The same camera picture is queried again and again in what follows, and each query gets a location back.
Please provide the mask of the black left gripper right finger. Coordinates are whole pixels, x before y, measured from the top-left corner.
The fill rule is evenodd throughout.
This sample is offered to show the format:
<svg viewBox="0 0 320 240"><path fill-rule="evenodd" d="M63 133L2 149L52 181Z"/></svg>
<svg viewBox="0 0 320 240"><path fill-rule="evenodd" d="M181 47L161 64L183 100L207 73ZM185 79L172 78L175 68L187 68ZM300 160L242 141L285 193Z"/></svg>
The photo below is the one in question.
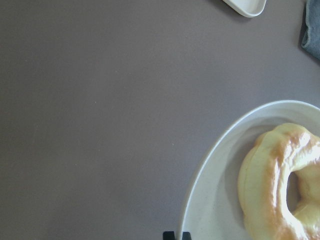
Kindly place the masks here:
<svg viewBox="0 0 320 240"><path fill-rule="evenodd" d="M188 231L184 231L182 233L182 240L191 240L191 233Z"/></svg>

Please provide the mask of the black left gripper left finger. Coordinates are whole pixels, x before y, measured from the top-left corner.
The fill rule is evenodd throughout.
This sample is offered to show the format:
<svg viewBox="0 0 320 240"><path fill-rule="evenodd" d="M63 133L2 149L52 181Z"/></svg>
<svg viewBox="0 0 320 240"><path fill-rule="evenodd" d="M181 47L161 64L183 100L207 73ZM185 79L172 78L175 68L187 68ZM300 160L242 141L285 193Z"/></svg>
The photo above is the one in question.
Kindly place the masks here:
<svg viewBox="0 0 320 240"><path fill-rule="evenodd" d="M174 231L164 231L162 233L163 240L174 240Z"/></svg>

